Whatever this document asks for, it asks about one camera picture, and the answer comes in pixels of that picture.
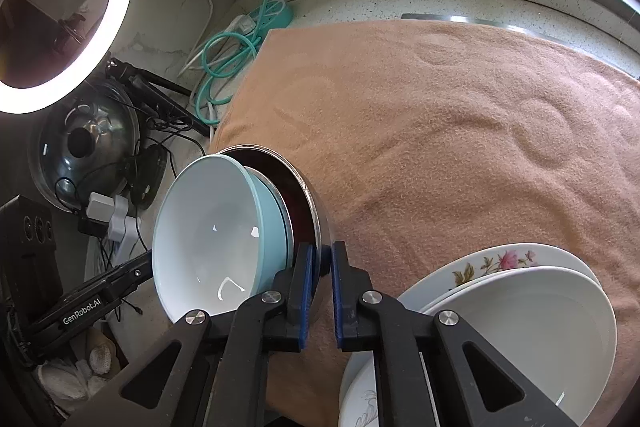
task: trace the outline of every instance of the black speaker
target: black speaker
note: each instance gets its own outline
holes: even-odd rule
[[[24,196],[0,207],[0,267],[18,320],[27,326],[60,299],[51,211]]]

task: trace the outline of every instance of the floral plate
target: floral plate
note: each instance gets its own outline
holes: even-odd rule
[[[530,266],[560,266],[586,275],[598,285],[600,282],[593,271],[574,254],[551,245],[539,243],[514,243],[480,250],[449,263],[424,279],[419,280],[405,291],[398,300],[408,310],[422,311],[428,304],[453,288],[485,275],[504,270]],[[340,406],[351,382],[371,357],[370,351],[353,353],[342,374],[340,384]]]

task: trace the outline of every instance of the ring light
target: ring light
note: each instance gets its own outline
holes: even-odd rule
[[[129,0],[109,0],[94,36],[62,73],[35,87],[19,89],[0,80],[0,111],[23,114],[37,111],[70,93],[93,71],[109,50],[129,7]]]

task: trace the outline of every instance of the blue gripper pad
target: blue gripper pad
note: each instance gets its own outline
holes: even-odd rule
[[[331,284],[334,290],[334,328],[338,349],[342,349],[342,296],[340,295],[340,272],[338,271],[338,256],[332,248],[331,252]]]
[[[311,313],[311,287],[314,273],[314,246],[306,249],[305,285],[302,288],[302,309],[300,314],[300,349],[305,349],[309,333],[309,315]]]

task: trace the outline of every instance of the teal cable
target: teal cable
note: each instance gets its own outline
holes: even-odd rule
[[[231,78],[232,76],[235,76],[244,66],[249,54],[253,55],[254,58],[257,55],[257,46],[260,44],[260,36],[258,33],[262,28],[264,11],[266,10],[268,2],[269,0],[262,0],[255,29],[249,37],[236,32],[220,32],[210,38],[204,45],[200,58],[202,62],[202,69],[209,75],[209,77],[198,90],[195,104],[196,116],[203,123],[207,125],[217,125],[220,123],[220,120],[209,120],[202,115],[200,106],[202,105],[203,99],[205,102],[212,103],[212,105],[224,105],[225,103],[229,103],[231,100],[231,96],[221,100],[215,100],[211,97],[210,91],[213,80],[216,78]],[[229,58],[229,60],[226,60],[223,64],[219,64],[214,69],[211,69],[207,64],[207,54],[214,44],[217,44],[222,39],[226,38],[238,39],[241,41],[241,47],[231,58]]]

